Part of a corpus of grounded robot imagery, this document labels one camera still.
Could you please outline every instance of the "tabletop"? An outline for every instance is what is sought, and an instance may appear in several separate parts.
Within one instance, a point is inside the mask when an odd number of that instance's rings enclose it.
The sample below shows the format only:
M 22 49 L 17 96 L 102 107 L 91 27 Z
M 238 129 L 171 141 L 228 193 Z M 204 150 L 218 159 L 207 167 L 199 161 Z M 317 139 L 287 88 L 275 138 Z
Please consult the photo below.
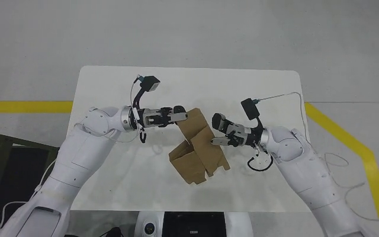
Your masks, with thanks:
M 210 124 L 214 113 L 235 123 L 254 127 L 240 102 L 278 94 L 301 94 L 300 77 L 294 71 L 143 68 L 85 66 L 81 69 L 69 129 L 83 119 L 90 107 L 130 105 L 131 85 L 140 74 L 153 75 L 161 83 L 145 93 L 141 108 L 182 105 L 200 108 Z M 297 94 L 261 101 L 259 117 L 264 126 L 284 126 L 307 131 L 301 118 L 305 109 Z M 187 184 L 169 161 L 168 153 L 184 140 L 176 125 L 151 128 L 147 140 L 116 143 L 102 167 L 85 183 L 72 210 L 164 210 L 228 212 L 309 212 L 292 191 L 278 168 L 255 172 L 247 161 L 255 154 L 249 147 L 222 147 L 231 169 L 219 168 L 207 181 Z M 213 130 L 216 136 L 222 136 Z M 124 134 L 128 140 L 134 133 Z M 261 154 L 258 162 L 269 160 Z

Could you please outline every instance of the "yellow floor stripe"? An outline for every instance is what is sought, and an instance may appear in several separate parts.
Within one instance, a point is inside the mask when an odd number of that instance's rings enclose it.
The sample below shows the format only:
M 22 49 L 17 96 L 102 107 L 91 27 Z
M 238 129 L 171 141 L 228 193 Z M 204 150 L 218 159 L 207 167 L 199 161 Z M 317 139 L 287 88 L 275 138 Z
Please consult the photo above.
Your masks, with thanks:
M 0 113 L 71 113 L 73 101 L 0 101 Z M 379 169 L 374 153 L 310 103 L 306 113 L 345 146 L 361 157 L 377 213 L 379 214 Z
M 71 113 L 72 101 L 0 101 L 0 113 Z
M 305 107 L 308 117 L 310 117 L 313 121 L 361 157 L 364 169 L 366 171 L 368 185 L 370 186 L 371 195 L 374 199 L 375 208 L 377 214 L 379 214 L 379 169 L 372 150 L 360 141 L 356 140 L 356 138 L 351 136 L 333 120 L 326 117 L 326 115 L 321 113 L 310 103 L 305 103 Z

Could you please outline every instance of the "cable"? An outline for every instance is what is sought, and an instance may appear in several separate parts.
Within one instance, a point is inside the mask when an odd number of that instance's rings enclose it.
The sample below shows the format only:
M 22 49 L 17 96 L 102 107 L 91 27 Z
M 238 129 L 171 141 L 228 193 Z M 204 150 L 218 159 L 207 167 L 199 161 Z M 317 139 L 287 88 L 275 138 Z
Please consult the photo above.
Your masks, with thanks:
M 304 116 L 303 116 L 303 106 L 302 106 L 302 105 L 303 105 L 303 98 L 301 97 L 300 93 L 294 91 L 294 92 L 291 92 L 291 93 L 288 93 L 288 94 L 280 94 L 280 95 L 275 95 L 275 96 L 271 96 L 271 97 L 261 98 L 261 99 L 257 99 L 257 100 L 258 100 L 258 102 L 259 102 L 259 101 L 262 101 L 262 100 L 269 100 L 269 99 L 272 99 L 272 98 L 282 97 L 282 96 L 285 96 L 285 95 L 291 95 L 291 94 L 297 94 L 297 95 L 299 96 L 299 98 L 300 98 L 300 113 L 301 113 L 301 119 L 302 119 L 302 121 L 303 121 L 303 126 L 304 126 L 304 131 L 305 131 L 305 138 L 306 138 L 307 143 L 313 148 L 313 150 L 315 150 L 315 148 L 310 144 L 310 142 L 309 142 L 309 140 L 308 140 L 308 138 L 307 138 L 306 123 L 305 123 L 305 119 L 304 119 Z M 327 161 L 327 159 L 326 159 L 326 155 L 334 155 L 334 156 L 338 157 L 339 159 L 345 161 L 345 165 L 338 165 L 338 164 L 330 163 L 329 161 Z M 270 163 L 270 165 L 269 165 L 268 167 L 266 167 L 265 169 L 263 169 L 263 170 L 257 170 L 257 169 L 255 169 L 255 168 L 252 168 L 252 167 L 250 166 L 250 164 L 249 164 L 249 163 L 250 163 L 251 161 L 253 161 L 253 160 L 254 160 L 254 157 L 251 158 L 251 159 L 248 161 L 248 166 L 249 166 L 250 169 L 252 169 L 252 170 L 254 170 L 254 171 L 265 171 L 265 170 L 267 170 L 267 169 L 271 166 L 271 164 L 272 164 L 272 163 Z M 326 168 L 327 168 L 327 170 L 329 171 L 329 173 L 331 173 L 329 165 L 333 165 L 333 166 L 337 166 L 337 167 L 347 167 L 347 166 L 349 166 L 349 162 L 348 162 L 348 160 L 346 160 L 345 158 L 343 158 L 343 157 L 341 157 L 341 156 L 339 156 L 339 155 L 337 155 L 337 154 L 334 154 L 334 153 L 329 153 L 329 152 L 324 153 L 324 160 L 325 160 Z M 347 196 L 348 196 L 348 194 L 350 193 L 350 191 L 352 191 L 353 189 L 356 189 L 356 188 L 362 187 L 363 185 L 365 185 L 365 182 L 361 182 L 361 183 L 356 184 L 356 185 L 353 185 L 353 186 L 342 186 L 342 185 L 340 185 L 340 184 L 334 179 L 333 175 L 330 175 L 330 176 L 332 177 L 333 182 L 334 182 L 338 187 L 340 187 L 340 188 L 347 188 L 347 189 L 348 189 L 347 192 L 345 193 L 343 199 L 345 200 L 346 205 L 350 208 L 350 210 L 351 210 L 354 214 L 356 214 L 358 217 L 360 217 L 360 218 L 362 218 L 362 219 L 365 219 L 365 220 L 370 220 L 370 221 L 379 222 L 379 219 L 372 219 L 372 218 L 367 218 L 367 217 L 361 216 L 360 214 L 358 214 L 358 213 L 357 213 L 357 212 L 356 212 L 356 211 L 350 206 L 350 204 L 349 204 L 349 202 L 348 202 Z
M 7 204 L 2 208 L 1 222 L 0 222 L 0 229 L 2 228 L 2 225 L 4 224 L 4 220 L 5 220 L 5 208 L 6 208 L 9 204 L 15 204 L 15 203 L 23 203 L 23 204 L 25 204 L 26 201 L 12 201 L 12 202 L 10 202 L 10 203 L 7 203 Z
M 274 95 L 274 96 L 271 96 L 271 97 L 261 98 L 261 99 L 257 99 L 257 100 L 258 100 L 258 102 L 259 102 L 259 101 L 262 101 L 262 100 L 268 100 L 268 99 L 273 99 L 273 98 L 282 97 L 282 96 L 285 96 L 285 95 L 292 95 L 292 94 L 297 94 L 298 97 L 299 97 L 299 99 L 300 99 L 300 114 L 301 114 L 301 120 L 303 121 L 305 137 L 306 137 L 306 140 L 308 141 L 308 137 L 307 137 L 307 127 L 306 127 L 306 122 L 305 122 L 305 119 L 304 119 L 304 116 L 303 116 L 303 97 L 300 95 L 299 92 L 293 91 L 293 92 L 288 93 L 288 94 Z
M 108 230 L 106 233 L 103 233 L 102 235 L 100 235 L 99 237 L 102 237 L 104 235 L 106 235 L 107 233 L 111 232 L 111 230 Z
M 336 157 L 342 159 L 343 161 L 345 161 L 345 162 L 346 162 L 346 165 L 337 165 L 337 164 L 330 163 L 329 161 L 327 161 L 327 159 L 326 159 L 326 155 L 334 155 L 334 156 L 336 156 Z M 345 158 L 343 158 L 343 157 L 341 157 L 341 156 L 339 156 L 339 155 L 337 155 L 337 154 L 330 153 L 330 152 L 325 152 L 325 153 L 324 153 L 324 161 L 325 161 L 326 168 L 327 168 L 327 170 L 329 171 L 329 173 L 332 173 L 331 170 L 330 170 L 330 168 L 329 168 L 329 165 L 333 165 L 333 166 L 337 166 L 337 167 L 347 167 L 347 166 L 349 166 L 349 162 L 348 162 Z M 357 212 L 356 212 L 356 211 L 350 206 L 350 204 L 349 204 L 349 202 L 348 202 L 348 194 L 350 193 L 350 191 L 353 190 L 353 189 L 356 189 L 356 188 L 362 187 L 363 185 L 366 184 L 365 182 L 361 182 L 361 183 L 356 184 L 356 185 L 353 185 L 353 186 L 342 186 L 342 185 L 340 185 L 340 184 L 334 179 L 334 177 L 333 177 L 332 174 L 331 174 L 330 176 L 332 177 L 333 182 L 334 182 L 338 187 L 340 187 L 340 188 L 347 188 L 347 189 L 348 189 L 348 191 L 345 193 L 343 199 L 345 200 L 346 205 L 350 208 L 350 210 L 351 210 L 354 214 L 356 214 L 358 217 L 360 217 L 360 218 L 362 218 L 362 219 L 365 219 L 365 220 L 370 220 L 370 221 L 373 221 L 373 222 L 379 222 L 379 219 L 373 219 L 373 218 L 367 218 L 367 217 L 361 216 L 360 214 L 358 214 L 358 213 L 357 213 Z
M 256 154 L 256 156 L 258 157 L 259 154 L 260 154 L 259 148 L 258 148 L 258 146 L 255 144 L 255 142 L 253 143 L 253 145 L 255 146 L 255 149 L 258 151 L 258 153 Z M 251 163 L 252 161 L 254 161 L 254 159 L 255 159 L 254 156 L 253 156 L 253 157 L 251 157 L 250 160 L 248 160 L 248 167 L 249 167 L 250 169 L 252 169 L 252 170 L 254 170 L 254 171 L 258 171 L 258 172 L 266 171 L 266 170 L 269 169 L 269 168 L 271 167 L 271 165 L 274 163 L 274 158 L 273 158 L 271 155 L 270 155 L 270 158 L 271 158 L 270 164 L 268 164 L 268 166 L 267 166 L 266 168 L 264 168 L 264 169 L 257 169 L 257 168 L 254 168 L 254 167 L 252 167 L 252 166 L 250 165 L 250 163 Z
M 133 84 L 131 85 L 131 88 L 130 88 L 130 104 L 133 105 L 133 99 L 132 99 L 132 96 L 133 96 L 133 87 L 134 85 L 136 84 L 136 82 L 138 81 L 138 77 L 134 80 Z M 134 111 L 133 111 L 133 106 L 131 107 L 131 112 L 133 113 L 134 115 L 134 122 L 136 123 L 136 126 L 137 126 L 137 131 L 136 131 L 136 135 L 131 139 L 131 140 L 128 140 L 128 141 L 122 141 L 122 140 L 117 140 L 117 139 L 113 139 L 111 138 L 111 134 L 110 133 L 114 133 L 115 132 L 115 129 L 112 129 L 110 130 L 108 133 L 106 134 L 102 134 L 102 133 L 98 133 L 96 131 L 93 131 L 92 129 L 90 129 L 89 127 L 87 127 L 86 125 L 82 124 L 81 122 L 80 123 L 76 123 L 74 125 L 77 126 L 77 125 L 81 125 L 85 130 L 89 131 L 91 134 L 97 136 L 97 137 L 106 137 L 107 139 L 109 140 L 112 140 L 114 142 L 120 142 L 120 143 L 128 143 L 128 142 L 132 142 L 134 141 L 138 135 L 143 131 L 143 127 L 141 124 L 138 123 L 137 119 L 136 119 L 136 116 L 134 114 Z
M 29 201 L 38 193 L 38 191 L 41 190 L 43 179 L 45 178 L 45 175 L 47 174 L 47 171 L 50 169 L 50 167 L 55 163 L 57 159 L 55 159 L 50 165 L 46 168 L 45 172 L 42 175 L 40 183 L 37 185 L 37 187 L 34 189 L 33 195 L 30 197 Z
M 254 171 L 258 171 L 258 172 L 266 171 L 266 170 L 269 169 L 269 168 L 271 167 L 271 165 L 274 163 L 274 159 L 273 159 L 273 157 L 272 157 L 272 156 L 270 156 L 270 157 L 271 157 L 270 164 L 268 164 L 268 166 L 267 166 L 266 168 L 264 168 L 264 169 L 256 169 L 256 168 L 254 168 L 254 167 L 252 167 L 252 166 L 250 165 L 250 162 L 252 162 L 252 161 L 255 159 L 254 156 L 251 157 L 251 159 L 248 161 L 248 167 L 249 167 L 250 169 L 252 169 L 252 170 L 254 170 Z

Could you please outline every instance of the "cardboard box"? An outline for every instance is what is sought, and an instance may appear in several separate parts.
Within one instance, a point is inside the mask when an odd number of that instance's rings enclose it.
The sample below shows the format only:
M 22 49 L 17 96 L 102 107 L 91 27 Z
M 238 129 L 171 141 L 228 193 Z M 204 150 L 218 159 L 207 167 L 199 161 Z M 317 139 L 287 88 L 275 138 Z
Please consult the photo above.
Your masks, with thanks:
M 188 183 L 200 184 L 220 166 L 230 169 L 224 152 L 211 144 L 214 134 L 199 108 L 187 112 L 188 118 L 178 126 L 186 138 L 169 154 L 169 159 L 182 178 Z

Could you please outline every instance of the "gray floor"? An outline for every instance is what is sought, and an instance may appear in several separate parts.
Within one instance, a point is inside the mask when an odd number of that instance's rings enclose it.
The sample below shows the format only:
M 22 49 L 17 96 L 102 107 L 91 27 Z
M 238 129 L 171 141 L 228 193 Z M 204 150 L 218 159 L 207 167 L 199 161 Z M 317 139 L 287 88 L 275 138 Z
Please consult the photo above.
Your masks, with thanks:
M 377 0 L 2 0 L 0 100 L 73 100 L 85 65 L 294 70 L 304 99 L 378 158 L 378 13 Z M 60 146 L 69 115 L 0 114 L 0 121 L 1 134 Z M 309 124 L 318 150 L 350 159 L 348 171 L 334 171 L 340 180 L 364 181 L 359 157 Z M 367 187 L 352 192 L 351 203 L 375 216 Z M 70 228 L 92 236 L 107 226 L 85 220 L 111 227 L 134 218 L 88 215 L 73 214 Z M 256 236 L 321 235 L 309 213 L 252 216 Z
M 124 236 L 133 236 L 138 212 L 71 212 L 68 233 L 80 237 L 100 236 L 119 226 Z M 249 213 L 254 236 L 323 236 L 311 213 Z

